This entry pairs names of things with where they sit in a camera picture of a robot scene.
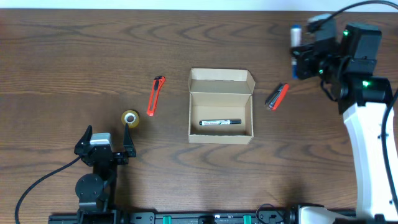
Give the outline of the red and black stapler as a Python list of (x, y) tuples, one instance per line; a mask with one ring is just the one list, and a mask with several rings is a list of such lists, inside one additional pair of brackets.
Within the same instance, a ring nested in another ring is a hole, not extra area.
[(284, 99), (285, 95), (289, 90), (289, 85), (287, 83), (280, 83), (274, 92), (265, 101), (265, 105), (269, 110), (276, 110)]

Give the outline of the blue marker pen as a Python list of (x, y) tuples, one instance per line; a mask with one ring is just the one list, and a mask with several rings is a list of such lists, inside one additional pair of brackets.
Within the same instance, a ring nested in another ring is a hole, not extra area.
[[(298, 47), (301, 43), (302, 28), (298, 24), (294, 24), (290, 30), (290, 42), (291, 47)], [(292, 57), (292, 77), (298, 79), (297, 76), (297, 61)]]

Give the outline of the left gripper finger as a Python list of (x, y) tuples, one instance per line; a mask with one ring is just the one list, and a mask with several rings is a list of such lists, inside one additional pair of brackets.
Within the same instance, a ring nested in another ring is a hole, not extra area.
[(85, 153), (88, 150), (88, 148), (90, 147), (90, 140), (93, 134), (92, 131), (92, 125), (89, 125), (80, 140), (76, 143), (75, 153)]
[(125, 124), (123, 146), (126, 152), (134, 152), (134, 143), (129, 133), (129, 125)]

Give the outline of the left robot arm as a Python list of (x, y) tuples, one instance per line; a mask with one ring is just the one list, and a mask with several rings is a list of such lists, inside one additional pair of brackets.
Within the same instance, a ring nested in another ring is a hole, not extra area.
[(124, 150), (114, 152), (109, 133), (93, 133), (88, 126), (84, 135), (75, 145), (74, 153), (93, 171), (82, 176), (75, 186), (79, 199), (79, 216), (114, 214), (114, 198), (118, 176), (118, 166), (129, 164), (129, 158), (136, 157), (129, 126), (125, 125)]

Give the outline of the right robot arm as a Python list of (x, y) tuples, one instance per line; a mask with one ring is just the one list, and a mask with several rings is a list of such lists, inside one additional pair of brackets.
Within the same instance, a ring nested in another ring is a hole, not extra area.
[(294, 75), (318, 77), (329, 85), (326, 95), (338, 105), (351, 142), (357, 183), (354, 215), (318, 205), (299, 205), (292, 223), (396, 223), (397, 150), (392, 93), (388, 79), (377, 77), (381, 31), (369, 24), (350, 23), (341, 40), (333, 21), (315, 23), (315, 39), (302, 44), (302, 30), (290, 31)]

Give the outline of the yellow tape roll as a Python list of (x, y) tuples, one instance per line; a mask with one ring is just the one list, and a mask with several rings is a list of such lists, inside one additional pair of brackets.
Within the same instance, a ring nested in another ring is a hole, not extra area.
[(127, 110), (122, 114), (121, 121), (123, 125), (128, 125), (130, 129), (135, 128), (140, 122), (139, 113), (135, 110)]

